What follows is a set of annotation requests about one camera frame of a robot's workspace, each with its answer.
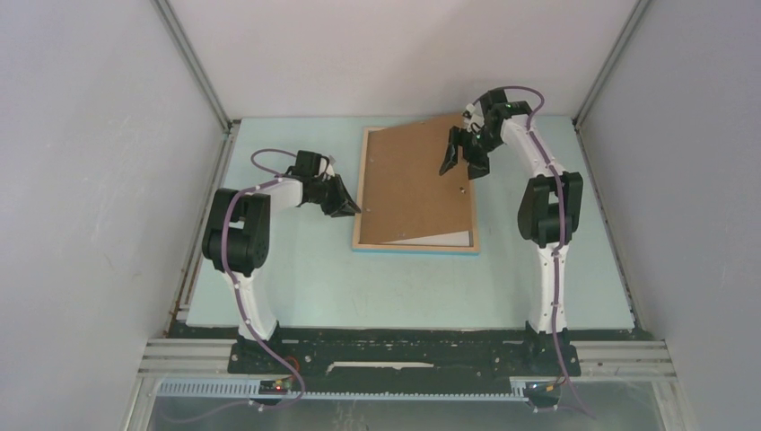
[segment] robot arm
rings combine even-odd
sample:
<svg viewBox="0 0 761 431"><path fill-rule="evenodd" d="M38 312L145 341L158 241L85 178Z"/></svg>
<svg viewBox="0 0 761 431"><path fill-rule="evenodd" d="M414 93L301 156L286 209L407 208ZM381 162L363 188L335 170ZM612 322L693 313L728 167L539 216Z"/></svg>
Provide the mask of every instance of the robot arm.
<svg viewBox="0 0 761 431"><path fill-rule="evenodd" d="M232 216L225 220L238 190L218 189L214 194L206 223L202 252L223 272L228 286L241 308L239 333L246 339L267 340L277 326L267 292L257 278L269 252L269 222L273 214L304 203L319 204L326 216L353 216L359 207L349 196L341 176L335 174L331 160L321 154L300 151L296 164L286 174L248 189L234 204ZM223 230L225 223L243 222L242 227L227 228L227 265L223 264Z"/></svg>
<svg viewBox="0 0 761 431"><path fill-rule="evenodd" d="M555 160L536 128L530 125L530 115L531 108L525 101L508 101L503 89L487 92L463 112L464 128L450 130L449 146L439 173L443 175L457 164L459 149L468 163L468 177L471 180L489 173L488 153L499 145L508 144L518 153L529 174L518 210L518 226L523 239L536 244L540 280L539 290L534 293L532 301L529 325L536 333L549 334L553 331L554 307L557 308L556 330L561 331L566 326L563 306L565 255L567 244L579 226L583 181L580 173L566 172ZM557 190L556 172L562 184L562 193ZM551 194L562 195L563 202L550 203ZM565 223L562 230L561 208ZM562 246L561 231L565 236Z"/></svg>

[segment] glass panel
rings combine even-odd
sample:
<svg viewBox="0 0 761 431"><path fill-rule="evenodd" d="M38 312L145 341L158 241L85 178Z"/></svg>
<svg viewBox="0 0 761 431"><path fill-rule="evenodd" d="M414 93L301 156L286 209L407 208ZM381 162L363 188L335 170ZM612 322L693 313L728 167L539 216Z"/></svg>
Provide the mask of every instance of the glass panel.
<svg viewBox="0 0 761 431"><path fill-rule="evenodd" d="M649 383L577 383L577 387L597 419L570 410L534 413L526 404L514 401L303 400L288 409L259 412L245 400L159 397L148 429L661 430L660 412ZM573 405L573 396L565 392L561 404Z"/></svg>

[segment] white wall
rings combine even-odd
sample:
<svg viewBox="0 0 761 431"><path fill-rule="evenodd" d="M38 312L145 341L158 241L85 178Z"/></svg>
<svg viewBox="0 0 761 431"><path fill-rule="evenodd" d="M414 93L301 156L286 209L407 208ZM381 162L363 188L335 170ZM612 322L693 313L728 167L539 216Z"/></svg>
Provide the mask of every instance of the white wall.
<svg viewBox="0 0 761 431"><path fill-rule="evenodd" d="M151 2L3 2L0 428L116 429L222 129Z"/></svg>
<svg viewBox="0 0 761 431"><path fill-rule="evenodd" d="M653 2L583 137L702 429L761 423L761 4Z"/></svg>
<svg viewBox="0 0 761 431"><path fill-rule="evenodd" d="M425 115L524 84L582 104L634 0L180 0L232 118Z"/></svg>

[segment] table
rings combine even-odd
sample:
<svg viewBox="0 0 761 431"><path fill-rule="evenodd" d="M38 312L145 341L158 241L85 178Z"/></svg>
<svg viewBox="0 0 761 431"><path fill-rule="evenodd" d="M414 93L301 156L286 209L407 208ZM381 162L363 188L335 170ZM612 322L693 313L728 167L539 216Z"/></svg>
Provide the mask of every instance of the table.
<svg viewBox="0 0 761 431"><path fill-rule="evenodd" d="M242 189L272 177L249 157L273 147L336 158L336 170L356 196L363 128L390 127L422 118L244 119L223 185ZM584 178L581 220L566 261L568 327L631 329L625 288L576 135L567 117L536 119L558 161ZM520 329L538 286L532 243L518 232L516 216L527 175L517 154L490 154L492 173L476 181L481 253L478 256L368 253L351 250L354 219L330 219L305 205L272 220L263 267L280 324L325 328ZM258 162L284 170L293 159L263 154ZM204 260L186 324L237 326L232 293Z"/></svg>

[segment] brown board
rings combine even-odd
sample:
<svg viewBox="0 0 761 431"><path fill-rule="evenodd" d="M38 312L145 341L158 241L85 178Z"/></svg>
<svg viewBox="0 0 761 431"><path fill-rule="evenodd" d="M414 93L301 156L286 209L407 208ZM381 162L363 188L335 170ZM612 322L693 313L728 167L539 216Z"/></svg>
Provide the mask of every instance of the brown board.
<svg viewBox="0 0 761 431"><path fill-rule="evenodd" d="M459 163L439 175L449 130L461 121L460 114L450 114L367 132L357 242L383 244L464 231L476 234L467 164Z"/></svg>

